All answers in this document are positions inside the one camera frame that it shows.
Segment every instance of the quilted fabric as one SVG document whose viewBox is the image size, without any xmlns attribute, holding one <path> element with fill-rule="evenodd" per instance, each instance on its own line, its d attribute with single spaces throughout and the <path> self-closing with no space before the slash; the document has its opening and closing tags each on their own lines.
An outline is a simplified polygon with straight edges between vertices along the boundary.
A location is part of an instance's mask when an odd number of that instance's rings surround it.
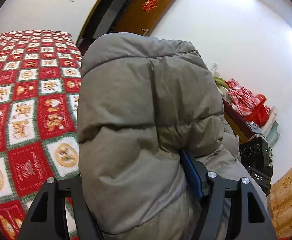
<svg viewBox="0 0 292 240">
<path fill-rule="evenodd" d="M 78 174 L 81 59 L 66 32 L 0 34 L 0 229 L 7 239 L 17 239 L 48 177 Z M 66 213 L 76 237 L 69 203 Z"/>
</svg>

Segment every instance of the yellow curtain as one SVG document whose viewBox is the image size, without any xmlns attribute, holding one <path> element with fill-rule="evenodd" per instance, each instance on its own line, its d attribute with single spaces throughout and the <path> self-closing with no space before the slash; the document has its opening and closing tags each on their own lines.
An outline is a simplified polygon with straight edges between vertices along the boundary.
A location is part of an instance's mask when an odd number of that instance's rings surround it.
<svg viewBox="0 0 292 240">
<path fill-rule="evenodd" d="M 268 208 L 277 237 L 292 236 L 292 168 L 272 185 Z"/>
</svg>

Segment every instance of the brown wooden door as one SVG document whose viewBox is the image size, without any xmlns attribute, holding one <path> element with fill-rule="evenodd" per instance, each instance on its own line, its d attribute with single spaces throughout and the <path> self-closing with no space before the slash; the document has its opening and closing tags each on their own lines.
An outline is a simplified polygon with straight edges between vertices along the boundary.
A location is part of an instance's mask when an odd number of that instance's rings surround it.
<svg viewBox="0 0 292 240">
<path fill-rule="evenodd" d="M 175 0 L 132 0 L 113 32 L 149 36 Z"/>
</svg>

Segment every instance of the green object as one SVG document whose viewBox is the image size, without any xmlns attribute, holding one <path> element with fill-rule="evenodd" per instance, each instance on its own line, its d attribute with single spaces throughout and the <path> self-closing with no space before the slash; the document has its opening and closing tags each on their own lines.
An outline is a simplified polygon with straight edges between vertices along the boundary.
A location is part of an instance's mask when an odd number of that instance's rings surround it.
<svg viewBox="0 0 292 240">
<path fill-rule="evenodd" d="M 218 77 L 214 77 L 214 79 L 215 79 L 216 85 L 222 86 L 222 87 L 225 87 L 226 89 L 228 89 L 228 85 L 225 83 L 224 79 L 218 78 Z"/>
</svg>

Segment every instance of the bolt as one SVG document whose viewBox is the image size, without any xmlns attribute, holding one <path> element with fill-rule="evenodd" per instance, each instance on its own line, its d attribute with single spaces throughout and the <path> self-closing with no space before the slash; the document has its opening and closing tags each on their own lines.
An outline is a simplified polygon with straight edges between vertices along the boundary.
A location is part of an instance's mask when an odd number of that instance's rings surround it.
<svg viewBox="0 0 292 240">
<path fill-rule="evenodd" d="M 208 174 L 208 176 L 209 176 L 210 178 L 212 178 L 212 179 L 217 177 L 216 172 L 213 172 L 213 171 L 209 171 L 207 174 Z"/>
<path fill-rule="evenodd" d="M 47 183 L 53 183 L 55 181 L 55 178 L 54 177 L 49 177 L 47 180 Z"/>
<path fill-rule="evenodd" d="M 243 177 L 242 178 L 242 183 L 249 184 L 250 183 L 250 180 L 248 178 Z"/>
</svg>

